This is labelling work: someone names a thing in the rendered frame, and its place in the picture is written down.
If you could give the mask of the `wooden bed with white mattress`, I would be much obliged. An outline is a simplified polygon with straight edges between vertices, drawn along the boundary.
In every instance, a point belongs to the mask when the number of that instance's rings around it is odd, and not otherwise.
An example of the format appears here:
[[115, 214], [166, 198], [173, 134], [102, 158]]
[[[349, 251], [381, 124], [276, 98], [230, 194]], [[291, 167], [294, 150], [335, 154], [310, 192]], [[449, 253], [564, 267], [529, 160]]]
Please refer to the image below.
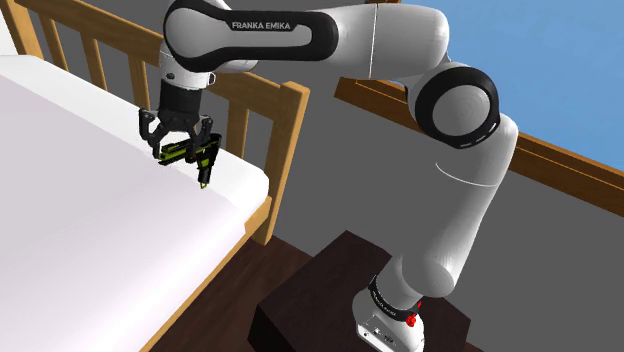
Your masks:
[[272, 234], [310, 92], [224, 75], [212, 184], [138, 134], [161, 36], [82, 0], [0, 0], [0, 352], [149, 352]]

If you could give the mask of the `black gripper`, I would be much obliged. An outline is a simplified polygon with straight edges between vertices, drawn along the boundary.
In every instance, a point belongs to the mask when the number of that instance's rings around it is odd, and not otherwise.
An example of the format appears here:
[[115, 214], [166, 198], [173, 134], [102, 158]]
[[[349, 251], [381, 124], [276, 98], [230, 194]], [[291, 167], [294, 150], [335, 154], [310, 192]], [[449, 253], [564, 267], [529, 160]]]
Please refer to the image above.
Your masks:
[[[196, 152], [210, 140], [213, 120], [208, 115], [199, 116], [201, 97], [201, 90], [181, 88], [166, 80], [161, 81], [158, 114], [144, 108], [138, 111], [139, 134], [151, 147], [153, 157], [160, 155], [160, 142], [167, 135], [165, 128], [189, 129], [191, 152]], [[150, 125], [157, 117], [160, 123], [150, 131]]]

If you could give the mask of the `black and green tool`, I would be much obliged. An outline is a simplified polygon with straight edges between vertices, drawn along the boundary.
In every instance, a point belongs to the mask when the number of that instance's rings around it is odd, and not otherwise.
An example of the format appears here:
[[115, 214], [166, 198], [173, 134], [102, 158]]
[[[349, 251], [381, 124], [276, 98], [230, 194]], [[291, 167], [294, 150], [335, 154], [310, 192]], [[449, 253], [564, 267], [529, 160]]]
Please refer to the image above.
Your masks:
[[221, 141], [221, 134], [211, 133], [208, 141], [198, 146], [194, 153], [189, 152], [190, 139], [170, 143], [161, 148], [157, 160], [163, 166], [180, 160], [184, 160], [188, 164], [195, 164], [198, 170], [197, 181], [200, 188], [204, 189], [210, 183], [212, 168], [220, 150]]

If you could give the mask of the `wooden framed window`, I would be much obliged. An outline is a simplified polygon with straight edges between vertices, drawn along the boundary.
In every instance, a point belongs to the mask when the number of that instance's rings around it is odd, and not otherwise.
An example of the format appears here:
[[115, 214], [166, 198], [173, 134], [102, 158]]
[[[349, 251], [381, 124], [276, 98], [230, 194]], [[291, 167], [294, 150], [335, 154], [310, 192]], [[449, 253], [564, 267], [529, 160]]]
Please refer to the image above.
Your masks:
[[495, 81], [512, 171], [624, 217], [624, 0], [386, 0], [437, 8]]

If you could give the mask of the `dark brown robot stand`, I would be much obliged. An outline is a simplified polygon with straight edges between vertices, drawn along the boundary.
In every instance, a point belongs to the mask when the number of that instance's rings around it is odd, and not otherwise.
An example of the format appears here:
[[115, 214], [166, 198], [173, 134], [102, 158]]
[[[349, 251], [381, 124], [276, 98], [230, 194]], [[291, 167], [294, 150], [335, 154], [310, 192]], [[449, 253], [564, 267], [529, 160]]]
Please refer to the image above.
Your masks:
[[358, 323], [352, 300], [391, 254], [349, 231], [338, 236], [256, 308], [255, 352], [407, 352], [376, 317]]

